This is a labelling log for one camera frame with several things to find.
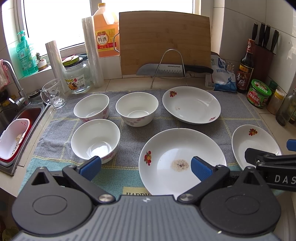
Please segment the white bowl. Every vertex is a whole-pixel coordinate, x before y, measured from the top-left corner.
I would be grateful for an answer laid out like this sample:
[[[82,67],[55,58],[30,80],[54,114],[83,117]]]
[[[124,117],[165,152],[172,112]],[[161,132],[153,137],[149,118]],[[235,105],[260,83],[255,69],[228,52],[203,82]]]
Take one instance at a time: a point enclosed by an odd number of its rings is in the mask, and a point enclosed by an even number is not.
[[[100,93],[89,95],[75,105],[73,112],[83,122],[107,119],[109,116],[109,97]]]
[[[106,119],[90,120],[73,134],[71,148],[76,156],[89,160],[99,156],[102,164],[114,158],[120,140],[119,127]]]
[[[159,101],[154,95],[146,92],[132,92],[121,97],[115,109],[124,123],[138,128],[152,122],[158,106]]]

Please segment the large white plate front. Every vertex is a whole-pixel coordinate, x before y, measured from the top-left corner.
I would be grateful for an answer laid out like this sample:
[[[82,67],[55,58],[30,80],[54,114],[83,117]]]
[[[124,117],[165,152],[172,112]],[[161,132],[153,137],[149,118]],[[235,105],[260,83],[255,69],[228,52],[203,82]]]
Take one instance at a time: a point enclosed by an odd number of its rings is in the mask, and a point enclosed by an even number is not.
[[[198,156],[212,166],[226,165],[220,147],[207,135],[189,128],[171,128],[154,135],[138,160],[141,180],[151,195],[177,198],[200,183],[191,171]]]

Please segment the white plate flower print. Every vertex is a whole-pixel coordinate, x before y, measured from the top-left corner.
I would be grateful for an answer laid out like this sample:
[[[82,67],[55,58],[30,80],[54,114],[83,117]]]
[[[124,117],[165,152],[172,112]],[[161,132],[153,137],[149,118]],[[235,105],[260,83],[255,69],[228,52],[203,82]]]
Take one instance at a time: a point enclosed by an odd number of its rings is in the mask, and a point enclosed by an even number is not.
[[[178,86],[162,97],[164,108],[175,118],[193,125],[212,123],[221,114],[221,105],[211,93],[196,87]]]

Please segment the steel kitchen sink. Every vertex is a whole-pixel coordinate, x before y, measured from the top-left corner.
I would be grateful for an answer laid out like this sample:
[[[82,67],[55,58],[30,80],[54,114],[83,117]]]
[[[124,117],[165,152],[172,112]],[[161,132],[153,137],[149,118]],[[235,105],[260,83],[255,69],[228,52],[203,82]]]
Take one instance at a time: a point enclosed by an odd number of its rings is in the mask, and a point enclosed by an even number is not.
[[[14,175],[32,134],[48,108],[39,103],[1,111],[1,172]]]

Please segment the clear oil bottle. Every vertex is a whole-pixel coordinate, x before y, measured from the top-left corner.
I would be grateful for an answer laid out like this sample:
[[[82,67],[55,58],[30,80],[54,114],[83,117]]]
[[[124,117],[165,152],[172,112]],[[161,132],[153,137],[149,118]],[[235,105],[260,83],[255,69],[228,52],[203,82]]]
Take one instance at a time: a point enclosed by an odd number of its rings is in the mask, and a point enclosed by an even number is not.
[[[295,101],[296,101],[296,92],[295,88],[293,89],[293,92],[288,93],[283,100],[280,108],[278,109],[275,118],[276,121],[282,125],[285,126],[290,118],[292,117],[293,113],[295,112]]]

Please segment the grey checked towel mat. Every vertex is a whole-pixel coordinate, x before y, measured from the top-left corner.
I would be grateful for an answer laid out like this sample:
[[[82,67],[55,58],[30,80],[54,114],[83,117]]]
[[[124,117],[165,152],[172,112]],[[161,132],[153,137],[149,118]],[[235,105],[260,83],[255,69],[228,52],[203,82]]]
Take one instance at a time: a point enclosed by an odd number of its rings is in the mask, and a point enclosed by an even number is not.
[[[116,102],[125,94],[127,94],[126,91],[106,92],[110,99],[108,118],[120,129],[119,150],[111,161],[102,166],[102,170],[92,180],[115,197],[123,194],[124,188],[128,188],[128,193],[132,193],[136,188],[144,186],[138,172],[140,151],[152,136],[161,131],[169,128],[191,128],[206,134],[221,148],[227,164],[233,170],[237,170],[238,164],[231,148],[234,130],[246,124],[269,130],[243,94],[226,92],[213,93],[221,105],[221,115],[212,123],[205,125],[183,123],[170,115],[160,103],[151,123],[134,128],[125,124],[115,110]],[[77,157],[71,149],[71,138],[75,130],[82,125],[82,121],[74,116],[73,112],[78,101],[80,101],[79,97],[69,97],[66,105],[56,111],[36,146],[22,185],[26,184],[38,167],[45,166],[50,171],[60,171],[67,165],[78,165],[82,162],[82,159]]]

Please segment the dark vinegar bottle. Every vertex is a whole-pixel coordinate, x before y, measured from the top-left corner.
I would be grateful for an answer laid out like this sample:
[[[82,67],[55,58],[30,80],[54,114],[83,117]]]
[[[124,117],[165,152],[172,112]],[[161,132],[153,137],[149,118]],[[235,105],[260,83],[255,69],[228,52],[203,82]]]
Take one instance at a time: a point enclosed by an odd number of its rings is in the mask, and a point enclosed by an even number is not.
[[[236,88],[240,93],[245,93],[253,73],[253,52],[255,41],[248,39],[246,54],[240,60],[238,71],[236,73]]]

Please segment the clear glass mug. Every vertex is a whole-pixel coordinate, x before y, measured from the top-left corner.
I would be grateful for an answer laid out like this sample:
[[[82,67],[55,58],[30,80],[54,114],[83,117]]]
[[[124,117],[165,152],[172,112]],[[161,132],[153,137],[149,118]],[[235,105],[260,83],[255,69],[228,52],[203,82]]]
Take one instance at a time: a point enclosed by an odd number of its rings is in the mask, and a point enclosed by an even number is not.
[[[60,109],[66,104],[66,97],[60,79],[46,83],[40,93],[42,101],[54,109]]]

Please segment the glass jar green lid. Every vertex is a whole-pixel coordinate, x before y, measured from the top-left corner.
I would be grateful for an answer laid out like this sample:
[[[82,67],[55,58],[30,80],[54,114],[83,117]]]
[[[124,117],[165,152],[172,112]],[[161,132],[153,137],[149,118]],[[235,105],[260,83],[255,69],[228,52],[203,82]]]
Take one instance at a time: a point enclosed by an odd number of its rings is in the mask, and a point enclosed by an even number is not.
[[[87,61],[72,55],[62,61],[64,80],[73,94],[88,92],[91,87],[91,74]]]

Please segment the knife block with knives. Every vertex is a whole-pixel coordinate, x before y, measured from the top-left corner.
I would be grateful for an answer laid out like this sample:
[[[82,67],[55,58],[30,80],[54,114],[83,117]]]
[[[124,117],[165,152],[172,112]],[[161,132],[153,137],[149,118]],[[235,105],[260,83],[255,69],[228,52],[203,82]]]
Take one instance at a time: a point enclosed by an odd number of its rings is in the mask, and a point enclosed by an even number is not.
[[[267,75],[269,73],[271,63],[274,57],[274,48],[278,43],[279,32],[274,31],[271,41],[270,49],[267,48],[270,36],[270,26],[261,23],[258,31],[258,24],[254,23],[252,30],[252,40],[256,40],[257,32],[259,32],[258,44],[254,46],[253,52],[253,73],[252,78],[258,79],[262,82],[266,82]]]

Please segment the small potted plant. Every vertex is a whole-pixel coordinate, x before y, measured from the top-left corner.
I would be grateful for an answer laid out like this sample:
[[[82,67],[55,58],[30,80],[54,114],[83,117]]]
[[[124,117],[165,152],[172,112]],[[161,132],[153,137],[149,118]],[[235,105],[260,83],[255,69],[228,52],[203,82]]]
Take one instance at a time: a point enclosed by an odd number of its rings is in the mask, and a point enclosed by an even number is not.
[[[46,59],[42,58],[40,53],[36,53],[38,71],[42,71],[48,67]]]

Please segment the green dish soap bottle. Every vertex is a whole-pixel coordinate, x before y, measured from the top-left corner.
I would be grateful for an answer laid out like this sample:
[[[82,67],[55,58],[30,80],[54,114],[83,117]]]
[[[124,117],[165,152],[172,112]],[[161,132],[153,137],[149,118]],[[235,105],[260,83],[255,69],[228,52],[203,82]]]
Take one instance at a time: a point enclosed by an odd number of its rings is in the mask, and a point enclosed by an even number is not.
[[[30,76],[38,72],[38,62],[36,53],[32,45],[26,39],[25,31],[22,30],[18,33],[20,35],[20,42],[16,47],[16,53],[24,76]]]

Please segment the plastic wrap roll tall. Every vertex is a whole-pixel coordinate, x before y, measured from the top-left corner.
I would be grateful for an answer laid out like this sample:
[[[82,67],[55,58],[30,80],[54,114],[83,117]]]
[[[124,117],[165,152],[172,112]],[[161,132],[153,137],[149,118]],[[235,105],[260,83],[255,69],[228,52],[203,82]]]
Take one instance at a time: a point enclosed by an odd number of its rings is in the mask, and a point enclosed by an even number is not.
[[[93,17],[89,16],[82,19],[84,33],[84,43],[90,67],[91,80],[94,87],[99,88],[104,85],[103,72],[100,66],[100,58],[97,52]]]

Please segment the pink cloth on faucet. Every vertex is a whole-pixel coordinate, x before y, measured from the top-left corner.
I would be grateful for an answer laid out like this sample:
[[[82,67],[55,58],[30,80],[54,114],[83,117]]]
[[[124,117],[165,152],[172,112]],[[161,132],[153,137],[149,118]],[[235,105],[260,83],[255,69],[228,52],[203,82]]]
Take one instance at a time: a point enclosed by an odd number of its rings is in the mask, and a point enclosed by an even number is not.
[[[3,59],[0,60],[0,90],[3,90],[10,84],[10,78],[8,75],[8,68],[4,65]]]

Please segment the orange cooking wine jug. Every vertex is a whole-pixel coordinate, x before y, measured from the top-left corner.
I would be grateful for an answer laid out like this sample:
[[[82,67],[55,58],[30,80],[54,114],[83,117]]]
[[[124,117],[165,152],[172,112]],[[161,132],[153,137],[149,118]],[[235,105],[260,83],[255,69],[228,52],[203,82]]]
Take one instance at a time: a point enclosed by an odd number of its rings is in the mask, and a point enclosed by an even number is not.
[[[119,21],[106,3],[99,3],[93,15],[96,49],[100,58],[119,55]]]

